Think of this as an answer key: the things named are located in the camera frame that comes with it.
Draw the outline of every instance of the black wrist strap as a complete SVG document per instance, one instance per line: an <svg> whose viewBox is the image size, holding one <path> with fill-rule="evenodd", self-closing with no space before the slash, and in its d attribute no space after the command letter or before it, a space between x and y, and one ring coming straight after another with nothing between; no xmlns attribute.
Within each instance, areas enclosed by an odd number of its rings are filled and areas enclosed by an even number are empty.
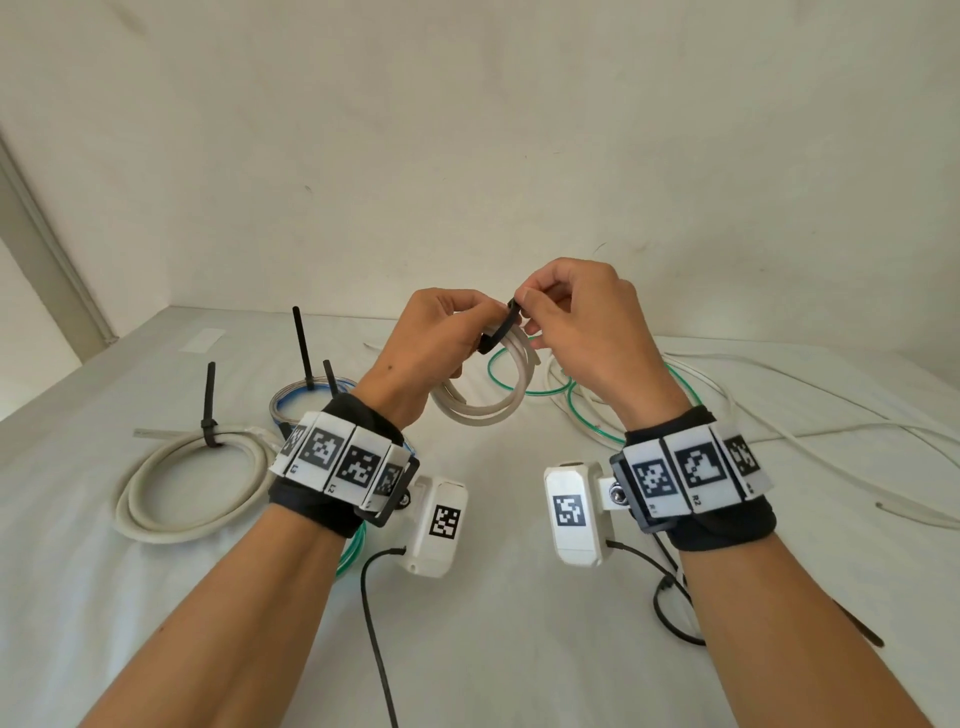
<svg viewBox="0 0 960 728"><path fill-rule="evenodd" d="M389 438L398 446L403 445L403 433L354 395L337 395L324 407L324 412ZM353 512L350 503L325 496L285 477L278 478L270 487L270 502L299 513L345 539L351 538L363 522L363 519Z"/></svg>
<svg viewBox="0 0 960 728"><path fill-rule="evenodd" d="M716 418L701 404L662 425L631 430L626 434L627 445L657 440L714 422ZM759 541L773 533L776 527L777 516L766 497L761 496L729 508L684 516L666 533L680 551L713 551Z"/></svg>

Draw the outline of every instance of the black cable tie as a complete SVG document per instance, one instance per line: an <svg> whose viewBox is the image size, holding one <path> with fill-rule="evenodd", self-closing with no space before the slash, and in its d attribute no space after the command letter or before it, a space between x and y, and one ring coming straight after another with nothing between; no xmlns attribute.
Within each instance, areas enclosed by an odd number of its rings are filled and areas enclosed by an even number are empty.
<svg viewBox="0 0 960 728"><path fill-rule="evenodd" d="M303 333L303 319L300 316L300 307L294 306L294 326L297 327L297 341L300 343L300 358L303 359L303 380L306 388L311 392L314 389L313 370L310 369L310 354L306 350L306 336Z"/></svg>
<svg viewBox="0 0 960 728"><path fill-rule="evenodd" d="M517 303L516 300L510 299L507 307L510 309L510 312L507 314L507 318L503 320L503 323L500 324L500 328L493 334L480 334L480 345L477 347L478 352L492 352L493 347L503 341L503 337L506 336L510 332L510 329L514 327L514 324L520 320L520 304Z"/></svg>
<svg viewBox="0 0 960 728"><path fill-rule="evenodd" d="M324 359L324 372L326 373L326 383L330 385L330 396L336 397L340 394L337 387L337 377L333 375L333 367L330 366L330 360Z"/></svg>
<svg viewBox="0 0 960 728"><path fill-rule="evenodd" d="M221 448L224 444L213 439L213 428L217 421L213 419L213 380L217 376L217 363L206 365L206 389L204 391L204 418L200 420L200 429L204 431L204 442L208 448Z"/></svg>

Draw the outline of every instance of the white wall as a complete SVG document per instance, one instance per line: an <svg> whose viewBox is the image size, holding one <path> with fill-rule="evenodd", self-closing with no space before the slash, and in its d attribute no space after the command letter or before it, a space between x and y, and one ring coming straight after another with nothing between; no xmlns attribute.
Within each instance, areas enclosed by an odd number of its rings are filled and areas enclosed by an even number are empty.
<svg viewBox="0 0 960 728"><path fill-rule="evenodd" d="M0 420L79 366L0 240Z"/></svg>
<svg viewBox="0 0 960 728"><path fill-rule="evenodd" d="M960 384L959 36L955 0L8 0L0 128L121 331L594 255L656 332Z"/></svg>

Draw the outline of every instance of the person's right hand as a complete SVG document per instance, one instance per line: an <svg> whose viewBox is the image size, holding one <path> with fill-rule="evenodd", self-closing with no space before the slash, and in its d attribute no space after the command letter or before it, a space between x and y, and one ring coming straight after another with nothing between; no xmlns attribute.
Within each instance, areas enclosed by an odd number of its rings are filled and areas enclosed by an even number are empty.
<svg viewBox="0 0 960 728"><path fill-rule="evenodd" d="M609 404L628 429L672 420L690 408L636 298L611 265L562 257L516 290L534 349L552 349L564 371Z"/></svg>

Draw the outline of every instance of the person's left hand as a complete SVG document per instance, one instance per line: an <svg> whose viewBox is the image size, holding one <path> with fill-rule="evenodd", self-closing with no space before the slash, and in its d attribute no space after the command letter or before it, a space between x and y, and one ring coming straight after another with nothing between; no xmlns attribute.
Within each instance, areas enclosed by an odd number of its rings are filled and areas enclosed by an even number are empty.
<svg viewBox="0 0 960 728"><path fill-rule="evenodd" d="M506 305L480 291L417 291L352 394L403 429L423 414L431 389L460 376L483 330L506 315Z"/></svg>

